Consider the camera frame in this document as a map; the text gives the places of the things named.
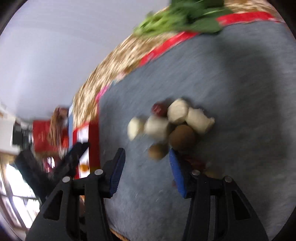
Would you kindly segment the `striped folded cloth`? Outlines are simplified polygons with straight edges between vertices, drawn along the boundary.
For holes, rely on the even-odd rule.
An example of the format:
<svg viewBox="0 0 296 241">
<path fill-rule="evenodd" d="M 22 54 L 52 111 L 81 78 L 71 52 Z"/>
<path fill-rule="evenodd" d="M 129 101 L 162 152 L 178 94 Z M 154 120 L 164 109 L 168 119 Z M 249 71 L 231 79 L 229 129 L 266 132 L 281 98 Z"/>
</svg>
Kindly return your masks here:
<svg viewBox="0 0 296 241">
<path fill-rule="evenodd" d="M 49 133 L 47 140 L 49 144 L 58 151 L 59 157 L 62 157 L 64 151 L 63 147 L 63 129 L 68 120 L 68 109 L 64 107 L 56 107 L 50 120 Z"/>
</svg>

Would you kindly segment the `brown longan fruit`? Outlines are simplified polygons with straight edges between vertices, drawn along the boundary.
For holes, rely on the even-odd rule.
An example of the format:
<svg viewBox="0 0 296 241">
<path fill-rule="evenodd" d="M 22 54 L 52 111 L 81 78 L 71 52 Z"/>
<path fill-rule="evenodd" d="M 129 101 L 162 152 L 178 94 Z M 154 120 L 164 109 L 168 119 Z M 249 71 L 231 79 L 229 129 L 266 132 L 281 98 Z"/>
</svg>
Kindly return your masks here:
<svg viewBox="0 0 296 241">
<path fill-rule="evenodd" d="M 179 125 L 171 132 L 168 141 L 174 150 L 186 152 L 195 147 L 197 139 L 191 127 L 188 125 Z"/>
<path fill-rule="evenodd" d="M 167 153 L 168 146 L 161 143 L 153 144 L 148 149 L 149 158 L 155 161 L 163 159 L 167 155 Z"/>
</svg>

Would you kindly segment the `red jujube date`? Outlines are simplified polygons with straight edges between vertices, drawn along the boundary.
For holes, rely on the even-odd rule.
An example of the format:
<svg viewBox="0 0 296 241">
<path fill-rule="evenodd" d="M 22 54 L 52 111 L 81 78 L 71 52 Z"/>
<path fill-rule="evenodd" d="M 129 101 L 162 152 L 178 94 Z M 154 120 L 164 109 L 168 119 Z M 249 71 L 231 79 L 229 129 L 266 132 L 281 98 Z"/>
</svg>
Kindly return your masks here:
<svg viewBox="0 0 296 241">
<path fill-rule="evenodd" d="M 177 188 L 177 184 L 176 184 L 175 180 L 172 181 L 171 185 L 172 185 L 174 188 Z"/>
<path fill-rule="evenodd" d="M 207 167 L 206 167 L 206 163 L 199 160 L 199 159 L 196 159 L 196 158 L 189 158 L 187 159 L 187 162 L 190 163 L 191 167 L 194 169 L 194 170 L 198 170 L 200 172 L 204 172 Z"/>
<path fill-rule="evenodd" d="M 156 102 L 151 109 L 153 115 L 159 117 L 166 117 L 168 112 L 168 106 L 163 102 Z"/>
</svg>

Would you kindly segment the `pale sugarcane chunk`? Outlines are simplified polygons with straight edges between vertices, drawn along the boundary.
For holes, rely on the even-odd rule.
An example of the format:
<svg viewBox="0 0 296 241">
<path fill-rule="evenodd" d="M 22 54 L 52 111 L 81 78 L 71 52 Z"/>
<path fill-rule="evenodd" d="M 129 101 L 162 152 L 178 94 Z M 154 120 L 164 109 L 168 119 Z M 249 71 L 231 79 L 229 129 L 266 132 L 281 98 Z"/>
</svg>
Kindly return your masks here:
<svg viewBox="0 0 296 241">
<path fill-rule="evenodd" d="M 215 123 L 214 118 L 208 118 L 201 109 L 196 108 L 189 108 L 185 121 L 199 135 L 206 134 Z"/>
<path fill-rule="evenodd" d="M 127 125 L 127 136 L 130 141 L 134 140 L 138 136 L 144 135 L 145 119 L 134 117 Z"/>
<path fill-rule="evenodd" d="M 185 122 L 185 119 L 189 112 L 189 105 L 188 103 L 179 98 L 176 99 L 169 107 L 168 107 L 168 120 L 170 123 L 174 125 L 179 125 Z"/>
<path fill-rule="evenodd" d="M 151 115 L 144 124 L 144 133 L 159 141 L 167 140 L 169 129 L 169 120 L 155 115 Z"/>
</svg>

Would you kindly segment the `green bok choy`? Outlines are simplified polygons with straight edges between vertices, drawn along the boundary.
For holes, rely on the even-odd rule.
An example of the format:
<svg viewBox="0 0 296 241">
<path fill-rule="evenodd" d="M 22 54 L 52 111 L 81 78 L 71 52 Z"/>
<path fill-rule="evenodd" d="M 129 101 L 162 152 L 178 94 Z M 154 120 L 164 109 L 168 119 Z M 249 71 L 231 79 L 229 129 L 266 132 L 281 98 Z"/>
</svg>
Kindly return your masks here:
<svg viewBox="0 0 296 241">
<path fill-rule="evenodd" d="M 222 30 L 217 18 L 232 13 L 224 1 L 171 1 L 165 10 L 148 13 L 133 34 L 151 37 L 168 32 L 217 33 Z"/>
</svg>

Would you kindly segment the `grey felt mat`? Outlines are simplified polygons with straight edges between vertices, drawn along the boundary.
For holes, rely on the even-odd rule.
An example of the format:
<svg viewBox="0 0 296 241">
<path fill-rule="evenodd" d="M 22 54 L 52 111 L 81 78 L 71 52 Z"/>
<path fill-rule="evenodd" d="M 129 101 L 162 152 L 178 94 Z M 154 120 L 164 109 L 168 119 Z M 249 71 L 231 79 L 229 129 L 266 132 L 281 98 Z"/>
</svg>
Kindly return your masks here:
<svg viewBox="0 0 296 241">
<path fill-rule="evenodd" d="M 100 159 L 126 161 L 109 225 L 129 240 L 180 240 L 190 201 L 172 186 L 168 158 L 153 161 L 148 135 L 130 140 L 134 117 L 182 98 L 214 118 L 198 161 L 241 188 L 273 239 L 295 208 L 295 38 L 287 26 L 254 22 L 178 44 L 112 84 L 99 101 Z"/>
</svg>

